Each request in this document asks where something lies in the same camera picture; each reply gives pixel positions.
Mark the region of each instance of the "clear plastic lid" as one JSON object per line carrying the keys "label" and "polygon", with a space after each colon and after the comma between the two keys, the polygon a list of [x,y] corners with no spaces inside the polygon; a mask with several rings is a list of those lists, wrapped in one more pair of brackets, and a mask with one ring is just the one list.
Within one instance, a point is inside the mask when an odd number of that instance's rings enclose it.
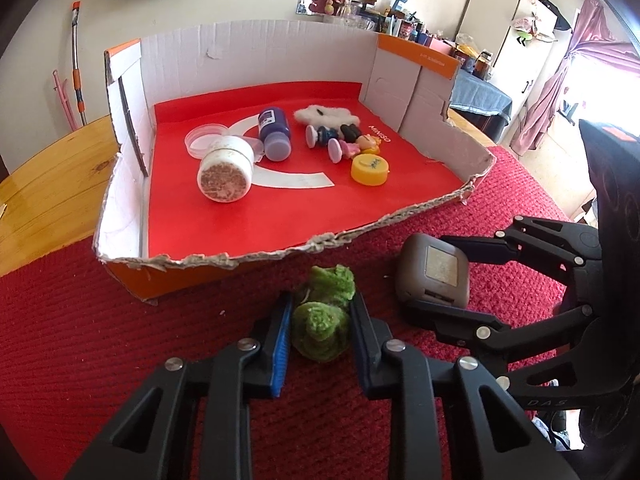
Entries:
{"label": "clear plastic lid", "polygon": [[[184,144],[187,147],[189,155],[198,160],[202,160],[209,152],[211,143],[220,136],[231,135],[229,128],[224,124],[203,124],[191,130],[184,137]],[[260,162],[264,156],[264,144],[260,139],[255,137],[241,137],[254,150],[254,160]]]}

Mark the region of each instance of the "wooden table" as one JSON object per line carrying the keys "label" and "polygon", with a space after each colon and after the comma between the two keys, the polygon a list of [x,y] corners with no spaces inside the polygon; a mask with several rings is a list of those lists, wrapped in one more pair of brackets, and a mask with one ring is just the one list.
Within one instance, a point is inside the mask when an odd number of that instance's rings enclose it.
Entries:
{"label": "wooden table", "polygon": [[[484,133],[453,110],[450,119],[483,146]],[[111,118],[63,137],[0,184],[0,276],[94,234],[118,145]]]}

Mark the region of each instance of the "white fluffy toy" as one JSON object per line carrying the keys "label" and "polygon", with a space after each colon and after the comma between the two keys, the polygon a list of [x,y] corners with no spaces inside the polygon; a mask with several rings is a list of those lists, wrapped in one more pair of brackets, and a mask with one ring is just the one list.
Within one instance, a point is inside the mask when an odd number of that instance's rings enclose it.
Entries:
{"label": "white fluffy toy", "polygon": [[311,105],[293,114],[299,123],[319,128],[334,128],[339,130],[343,124],[360,126],[360,118],[351,115],[347,108],[328,108],[326,106]]}

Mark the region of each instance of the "blue paint bottle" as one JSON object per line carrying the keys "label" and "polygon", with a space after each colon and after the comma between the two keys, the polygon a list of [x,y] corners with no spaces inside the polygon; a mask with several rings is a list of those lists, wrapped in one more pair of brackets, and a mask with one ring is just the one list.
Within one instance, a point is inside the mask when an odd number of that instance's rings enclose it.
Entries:
{"label": "blue paint bottle", "polygon": [[264,155],[269,160],[280,162],[291,154],[291,131],[284,110],[271,106],[261,111],[258,115],[258,131],[264,143]]}

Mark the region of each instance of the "red carpet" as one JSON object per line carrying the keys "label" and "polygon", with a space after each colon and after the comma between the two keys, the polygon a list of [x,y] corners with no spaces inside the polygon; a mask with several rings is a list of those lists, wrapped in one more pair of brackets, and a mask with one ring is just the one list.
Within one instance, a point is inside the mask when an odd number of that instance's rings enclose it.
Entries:
{"label": "red carpet", "polygon": [[[195,360],[246,336],[279,290],[313,264],[350,266],[372,316],[425,354],[459,351],[399,319],[394,259],[413,232],[491,235],[516,214],[564,216],[503,149],[468,205],[450,204],[370,232],[350,246],[296,256],[162,298],[133,299],[102,268],[90,240],[0,278],[0,424],[39,480],[60,480],[105,421],[168,357]],[[470,308],[521,326],[548,317],[562,286],[516,264],[474,265]],[[254,473],[263,479],[383,479],[388,404],[360,393],[346,354],[318,365],[295,351],[282,397],[252,404]]]}

